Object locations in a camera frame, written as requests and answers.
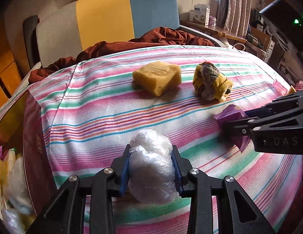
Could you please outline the clear plastic bag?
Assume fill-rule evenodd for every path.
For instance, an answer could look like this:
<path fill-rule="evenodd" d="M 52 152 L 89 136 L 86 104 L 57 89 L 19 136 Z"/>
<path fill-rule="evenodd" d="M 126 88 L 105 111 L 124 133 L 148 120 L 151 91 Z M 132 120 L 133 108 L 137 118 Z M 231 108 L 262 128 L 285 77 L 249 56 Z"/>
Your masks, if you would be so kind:
<path fill-rule="evenodd" d="M 178 197 L 173 145 L 152 129 L 139 131 L 130 141 L 129 191 L 142 203 L 167 204 Z"/>

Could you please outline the purple snack packet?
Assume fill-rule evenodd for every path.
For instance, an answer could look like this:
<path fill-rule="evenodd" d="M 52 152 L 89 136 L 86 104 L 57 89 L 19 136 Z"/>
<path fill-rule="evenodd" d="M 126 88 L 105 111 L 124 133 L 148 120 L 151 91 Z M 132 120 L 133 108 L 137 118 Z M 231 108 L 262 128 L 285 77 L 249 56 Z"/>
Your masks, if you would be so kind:
<path fill-rule="evenodd" d="M 221 138 L 237 146 L 242 153 L 250 142 L 250 136 L 247 134 L 246 128 L 235 129 L 234 125 L 228 123 L 248 118 L 246 113 L 238 106 L 229 105 L 213 118 L 221 130 Z"/>

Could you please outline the pink plastic comb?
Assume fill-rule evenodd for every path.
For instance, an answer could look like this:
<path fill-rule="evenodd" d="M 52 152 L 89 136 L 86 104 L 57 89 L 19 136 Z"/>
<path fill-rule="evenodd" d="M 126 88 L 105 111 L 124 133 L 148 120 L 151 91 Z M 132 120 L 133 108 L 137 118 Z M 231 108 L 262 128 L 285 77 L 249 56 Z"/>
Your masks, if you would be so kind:
<path fill-rule="evenodd" d="M 283 86 L 280 82 L 277 81 L 277 79 L 273 82 L 274 89 L 279 92 L 282 96 L 286 96 L 288 93 L 288 90 L 285 86 Z"/>

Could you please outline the yellow sponge wedge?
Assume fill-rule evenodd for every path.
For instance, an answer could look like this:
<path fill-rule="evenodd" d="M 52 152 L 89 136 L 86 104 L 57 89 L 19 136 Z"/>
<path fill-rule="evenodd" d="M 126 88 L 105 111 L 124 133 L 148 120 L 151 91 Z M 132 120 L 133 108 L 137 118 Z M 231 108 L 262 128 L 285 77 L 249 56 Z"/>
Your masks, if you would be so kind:
<path fill-rule="evenodd" d="M 287 92 L 287 96 L 290 94 L 294 94 L 296 92 L 295 88 L 293 86 L 290 87 L 290 89 Z"/>

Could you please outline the pink pillow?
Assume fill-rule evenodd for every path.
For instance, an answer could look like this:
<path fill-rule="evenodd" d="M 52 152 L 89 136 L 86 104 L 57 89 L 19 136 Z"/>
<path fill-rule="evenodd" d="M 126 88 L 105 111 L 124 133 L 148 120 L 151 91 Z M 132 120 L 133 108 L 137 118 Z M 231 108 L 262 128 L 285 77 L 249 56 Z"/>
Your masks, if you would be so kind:
<path fill-rule="evenodd" d="M 295 84 L 295 90 L 296 91 L 301 91 L 303 90 L 303 81 L 298 81 L 296 84 Z"/>

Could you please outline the yellow patterned rolled sock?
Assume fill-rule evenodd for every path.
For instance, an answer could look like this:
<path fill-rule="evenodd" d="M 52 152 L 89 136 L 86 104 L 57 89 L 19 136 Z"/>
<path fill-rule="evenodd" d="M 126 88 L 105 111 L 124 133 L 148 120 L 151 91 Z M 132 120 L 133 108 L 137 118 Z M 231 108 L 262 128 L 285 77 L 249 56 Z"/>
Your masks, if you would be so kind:
<path fill-rule="evenodd" d="M 233 82 L 210 62 L 197 65 L 192 84 L 195 93 L 204 101 L 225 101 L 233 87 Z"/>

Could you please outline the wooden side table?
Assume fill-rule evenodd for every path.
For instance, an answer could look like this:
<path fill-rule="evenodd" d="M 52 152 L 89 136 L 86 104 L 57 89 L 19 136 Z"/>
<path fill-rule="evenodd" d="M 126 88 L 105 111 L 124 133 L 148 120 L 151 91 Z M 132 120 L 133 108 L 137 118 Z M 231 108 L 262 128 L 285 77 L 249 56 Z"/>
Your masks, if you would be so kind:
<path fill-rule="evenodd" d="M 218 40 L 221 40 L 222 37 L 226 39 L 230 39 L 233 41 L 237 41 L 240 43 L 246 43 L 247 40 L 244 37 L 238 36 L 237 34 L 234 34 L 232 32 L 229 32 L 227 30 L 224 30 L 220 27 L 212 27 L 212 26 L 206 26 L 199 23 L 194 23 L 190 21 L 180 21 L 181 25 L 185 27 L 190 27 L 192 29 L 198 30 L 205 34 L 211 34 L 213 37 L 215 37 Z"/>

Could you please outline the gold metal tin box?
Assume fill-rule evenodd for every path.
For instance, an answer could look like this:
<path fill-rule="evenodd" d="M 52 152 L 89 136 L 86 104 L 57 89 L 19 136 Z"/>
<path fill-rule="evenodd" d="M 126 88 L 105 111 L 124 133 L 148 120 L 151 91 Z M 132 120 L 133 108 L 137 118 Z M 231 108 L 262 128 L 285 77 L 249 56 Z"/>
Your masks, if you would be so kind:
<path fill-rule="evenodd" d="M 0 146 L 23 154 L 27 189 L 34 212 L 39 215 L 57 191 L 42 131 L 41 106 L 29 90 L 0 113 Z"/>

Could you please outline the striped bed sheet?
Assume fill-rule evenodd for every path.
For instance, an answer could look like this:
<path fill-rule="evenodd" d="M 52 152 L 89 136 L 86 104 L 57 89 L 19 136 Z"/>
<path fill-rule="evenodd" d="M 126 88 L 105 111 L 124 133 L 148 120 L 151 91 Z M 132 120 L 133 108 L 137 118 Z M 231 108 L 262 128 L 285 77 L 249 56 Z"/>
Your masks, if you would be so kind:
<path fill-rule="evenodd" d="M 164 61 L 181 67 L 182 83 L 155 97 L 134 84 L 134 70 Z M 209 61 L 233 81 L 228 99 L 205 103 L 193 88 L 198 64 Z M 235 49 L 165 46 L 125 51 L 80 62 L 27 88 L 41 107 L 42 131 L 57 186 L 72 174 L 88 177 L 109 166 L 131 138 L 150 128 L 207 175 L 233 176 L 279 230 L 303 172 L 303 156 L 264 154 L 249 143 L 241 152 L 221 143 L 213 119 L 230 104 L 243 110 L 280 96 L 289 84 L 258 57 Z"/>

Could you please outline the pink beige curtain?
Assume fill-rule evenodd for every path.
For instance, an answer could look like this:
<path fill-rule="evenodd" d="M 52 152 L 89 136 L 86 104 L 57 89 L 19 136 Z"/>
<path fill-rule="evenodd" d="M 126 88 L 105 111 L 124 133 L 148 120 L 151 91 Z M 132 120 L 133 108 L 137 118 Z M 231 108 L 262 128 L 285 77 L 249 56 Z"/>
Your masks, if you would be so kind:
<path fill-rule="evenodd" d="M 252 0 L 219 0 L 216 26 L 240 37 L 247 33 Z"/>

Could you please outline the yellow sponge block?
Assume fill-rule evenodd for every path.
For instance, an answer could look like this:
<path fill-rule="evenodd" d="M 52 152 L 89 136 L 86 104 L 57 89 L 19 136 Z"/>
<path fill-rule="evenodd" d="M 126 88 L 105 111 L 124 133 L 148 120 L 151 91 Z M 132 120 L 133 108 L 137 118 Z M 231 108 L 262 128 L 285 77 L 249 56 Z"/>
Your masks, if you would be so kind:
<path fill-rule="evenodd" d="M 132 73 L 135 83 L 153 96 L 161 96 L 165 90 L 182 83 L 181 67 L 163 61 L 151 62 Z"/>

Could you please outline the white cardboard box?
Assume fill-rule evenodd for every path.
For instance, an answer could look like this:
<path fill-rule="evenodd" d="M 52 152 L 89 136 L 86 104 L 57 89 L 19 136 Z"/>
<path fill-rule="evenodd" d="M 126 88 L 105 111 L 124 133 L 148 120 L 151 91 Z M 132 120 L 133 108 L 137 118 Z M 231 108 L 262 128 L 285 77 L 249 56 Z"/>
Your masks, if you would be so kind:
<path fill-rule="evenodd" d="M 210 5 L 196 4 L 190 12 L 190 22 L 208 25 L 210 16 Z"/>

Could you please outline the rust brown blanket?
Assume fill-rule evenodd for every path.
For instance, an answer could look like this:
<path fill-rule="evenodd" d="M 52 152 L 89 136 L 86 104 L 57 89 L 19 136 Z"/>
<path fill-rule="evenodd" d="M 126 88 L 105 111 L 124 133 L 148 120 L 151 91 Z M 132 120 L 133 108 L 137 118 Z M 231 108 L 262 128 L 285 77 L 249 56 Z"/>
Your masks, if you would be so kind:
<path fill-rule="evenodd" d="M 168 27 L 157 27 L 148 31 L 143 36 L 131 39 L 127 42 L 101 41 L 80 52 L 75 58 L 60 58 L 46 68 L 33 70 L 30 73 L 28 82 L 32 84 L 42 81 L 44 78 L 48 77 L 54 72 L 77 65 L 82 61 L 133 49 L 157 47 L 163 45 L 215 46 L 214 42 L 206 37 L 195 36 L 180 29 L 174 30 Z"/>

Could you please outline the wooden wardrobe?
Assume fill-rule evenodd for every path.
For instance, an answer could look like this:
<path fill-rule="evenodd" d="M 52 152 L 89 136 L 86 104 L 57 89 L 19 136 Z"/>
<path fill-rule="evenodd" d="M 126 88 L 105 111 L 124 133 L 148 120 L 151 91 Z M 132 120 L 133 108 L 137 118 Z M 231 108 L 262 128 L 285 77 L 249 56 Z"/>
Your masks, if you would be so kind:
<path fill-rule="evenodd" d="M 0 13 L 0 107 L 13 96 L 29 70 L 22 30 L 10 33 Z"/>

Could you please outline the colour block headboard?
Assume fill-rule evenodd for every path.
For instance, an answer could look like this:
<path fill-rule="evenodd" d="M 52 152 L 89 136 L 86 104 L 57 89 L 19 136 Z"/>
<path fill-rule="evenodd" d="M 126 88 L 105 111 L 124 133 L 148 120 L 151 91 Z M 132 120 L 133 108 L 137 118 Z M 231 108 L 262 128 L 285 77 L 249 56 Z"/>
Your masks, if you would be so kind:
<path fill-rule="evenodd" d="M 47 67 L 101 41 L 129 41 L 157 27 L 179 26 L 176 0 L 78 0 L 41 20 L 36 37 Z"/>

